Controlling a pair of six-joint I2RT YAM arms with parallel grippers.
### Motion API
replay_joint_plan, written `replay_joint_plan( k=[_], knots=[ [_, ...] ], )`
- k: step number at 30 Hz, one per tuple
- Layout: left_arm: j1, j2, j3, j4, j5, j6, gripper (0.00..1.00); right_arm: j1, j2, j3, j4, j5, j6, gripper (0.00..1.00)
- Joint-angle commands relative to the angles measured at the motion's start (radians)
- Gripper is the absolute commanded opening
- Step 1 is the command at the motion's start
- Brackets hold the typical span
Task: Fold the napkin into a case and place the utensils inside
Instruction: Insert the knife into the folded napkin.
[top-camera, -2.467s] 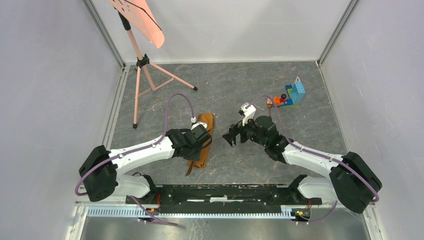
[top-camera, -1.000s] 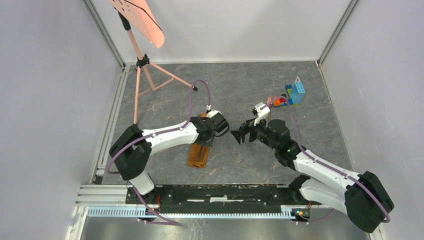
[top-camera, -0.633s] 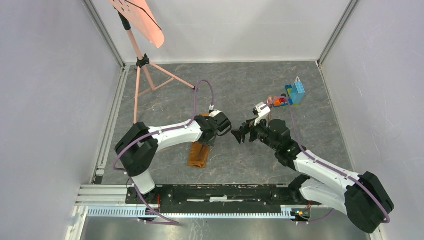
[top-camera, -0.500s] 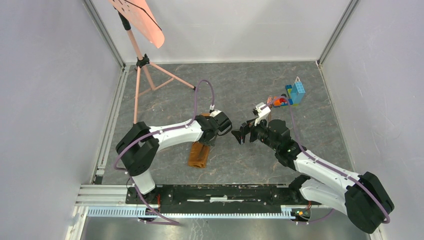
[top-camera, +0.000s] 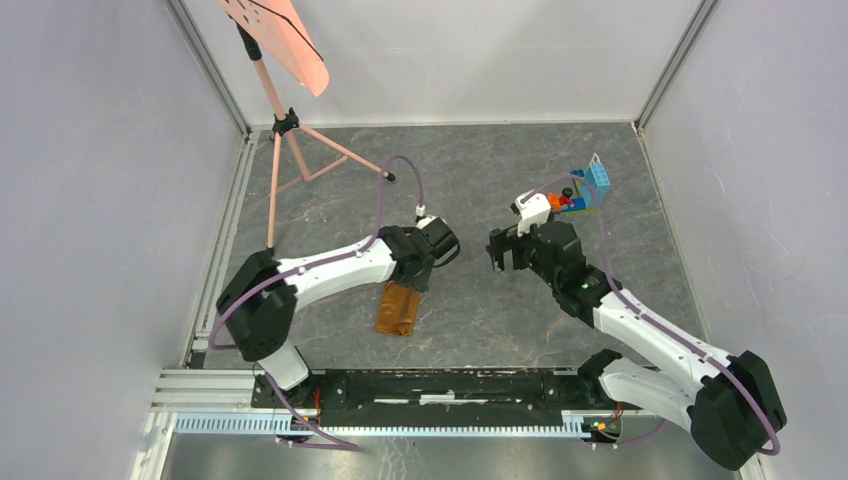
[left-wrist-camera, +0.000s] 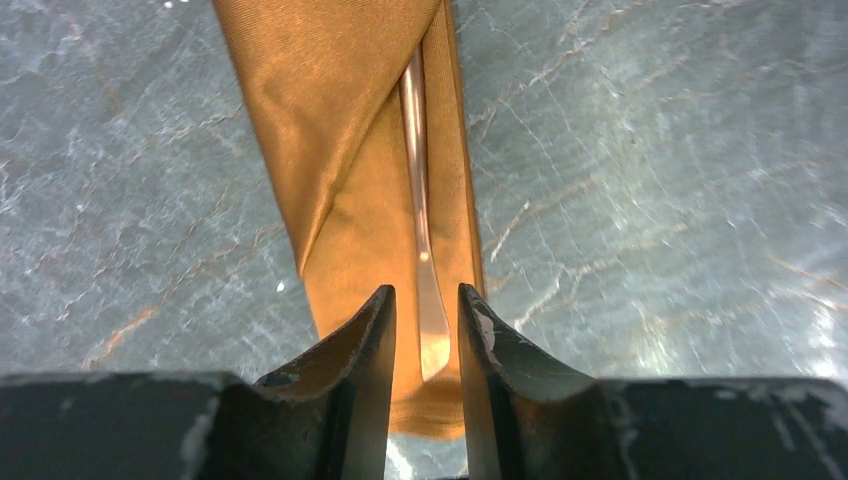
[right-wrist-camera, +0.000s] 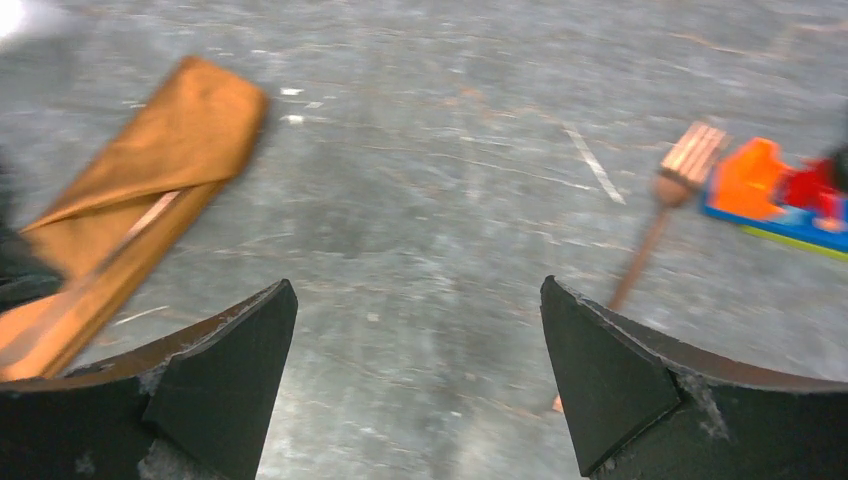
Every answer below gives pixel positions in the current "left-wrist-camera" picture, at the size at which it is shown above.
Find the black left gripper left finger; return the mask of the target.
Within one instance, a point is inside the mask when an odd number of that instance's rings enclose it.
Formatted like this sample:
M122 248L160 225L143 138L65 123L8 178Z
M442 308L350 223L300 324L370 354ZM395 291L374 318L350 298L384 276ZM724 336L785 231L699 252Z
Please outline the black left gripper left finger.
M379 479L396 298L248 383L227 372L97 372L1 381L5 479Z

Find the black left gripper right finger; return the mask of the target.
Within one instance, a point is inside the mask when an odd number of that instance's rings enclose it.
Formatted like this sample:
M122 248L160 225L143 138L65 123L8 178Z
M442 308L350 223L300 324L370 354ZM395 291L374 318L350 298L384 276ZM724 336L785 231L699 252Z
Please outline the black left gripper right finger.
M814 378L595 378L458 289L473 479L843 479L847 393Z

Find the orange cloth napkin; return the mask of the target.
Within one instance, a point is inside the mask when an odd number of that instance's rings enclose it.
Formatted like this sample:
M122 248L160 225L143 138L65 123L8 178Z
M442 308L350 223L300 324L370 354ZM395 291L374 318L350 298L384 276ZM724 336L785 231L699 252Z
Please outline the orange cloth napkin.
M218 1L314 323L327 336L396 291L389 429L464 434L459 359L420 372L416 246L398 80L423 51L429 223L448 321L483 269L453 9L447 1Z

